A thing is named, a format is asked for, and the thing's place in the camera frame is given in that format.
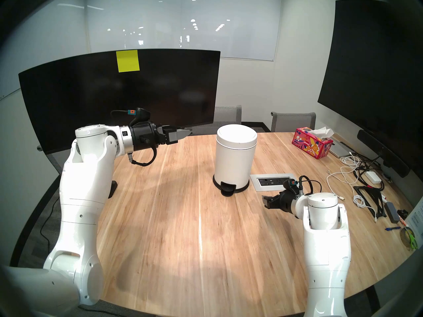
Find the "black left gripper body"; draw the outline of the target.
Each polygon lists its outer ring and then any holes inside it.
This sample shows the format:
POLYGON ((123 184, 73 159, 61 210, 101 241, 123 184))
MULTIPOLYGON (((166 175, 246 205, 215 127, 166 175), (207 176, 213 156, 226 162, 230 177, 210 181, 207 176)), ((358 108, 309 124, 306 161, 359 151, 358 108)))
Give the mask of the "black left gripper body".
POLYGON ((134 152, 146 149, 155 152, 159 145, 168 144, 167 136, 160 133, 157 126, 150 121, 131 123, 129 130, 134 152))

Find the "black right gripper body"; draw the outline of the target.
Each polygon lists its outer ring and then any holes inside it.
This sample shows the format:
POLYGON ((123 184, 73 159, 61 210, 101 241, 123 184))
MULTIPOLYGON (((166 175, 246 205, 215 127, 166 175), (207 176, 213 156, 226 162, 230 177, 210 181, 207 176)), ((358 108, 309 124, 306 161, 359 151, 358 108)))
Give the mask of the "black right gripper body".
POLYGON ((278 195, 272 197, 271 200, 271 209, 279 209, 286 213, 292 212, 292 202, 295 199, 295 192, 292 190, 284 190, 280 192, 278 195))

